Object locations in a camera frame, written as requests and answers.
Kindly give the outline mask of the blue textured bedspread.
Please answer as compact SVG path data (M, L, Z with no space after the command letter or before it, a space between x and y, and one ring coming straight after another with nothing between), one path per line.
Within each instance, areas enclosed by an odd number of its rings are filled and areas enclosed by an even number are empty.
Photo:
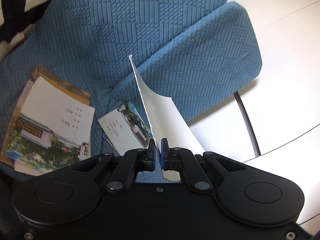
M132 102L149 127L129 60L187 122L262 67L245 8L229 0L51 0L27 39L1 59L1 146L37 66L90 94L91 156L116 152L98 119Z

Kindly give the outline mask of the white paper sheet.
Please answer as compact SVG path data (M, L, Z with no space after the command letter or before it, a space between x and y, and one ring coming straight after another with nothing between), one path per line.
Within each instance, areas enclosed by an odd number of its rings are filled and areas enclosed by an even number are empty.
M164 179L177 182L180 176L176 171L164 170L164 146L162 139L167 139L170 148L186 148L193 154L202 154L204 148L192 133L172 98L153 92L143 81L135 67L132 55L129 60L135 75L136 84L151 128L151 133L158 147L159 162Z

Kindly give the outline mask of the red white black blanket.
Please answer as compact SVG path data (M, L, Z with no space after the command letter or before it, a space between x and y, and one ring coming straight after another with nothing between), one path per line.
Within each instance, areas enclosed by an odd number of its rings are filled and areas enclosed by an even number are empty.
M1 59L22 44L51 0L1 0Z

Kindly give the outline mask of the white scenery cover booklet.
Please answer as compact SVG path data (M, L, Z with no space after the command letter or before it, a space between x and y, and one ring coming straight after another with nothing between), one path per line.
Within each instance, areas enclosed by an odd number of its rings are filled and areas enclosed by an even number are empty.
M93 107L41 76L23 98L5 152L16 172L40 176L90 158Z

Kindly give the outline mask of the tan patterned cover book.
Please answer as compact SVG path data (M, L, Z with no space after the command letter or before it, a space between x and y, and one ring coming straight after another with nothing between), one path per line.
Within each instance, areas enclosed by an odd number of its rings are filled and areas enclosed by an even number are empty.
M48 81L51 85L53 85L55 88L61 90L71 98L77 100L78 102L83 103L84 105L89 106L89 96L90 94L81 90L78 87L73 86L71 83L65 81L64 79L52 74L49 70L37 66L34 71L32 72L31 76L29 77L29 80L27 84L25 85L21 96L19 97L19 100L12 112L12 116L9 119L9 123L7 125L7 129L5 130L4 139L1 146L1 162L13 167L14 161L10 160L9 157L5 155L5 152L8 148L9 143L9 137L11 135L11 132L13 131L16 121L18 118L18 113L20 112L25 100L24 96L27 96L31 90L31 87L33 86L35 80L39 77L43 77L46 81Z

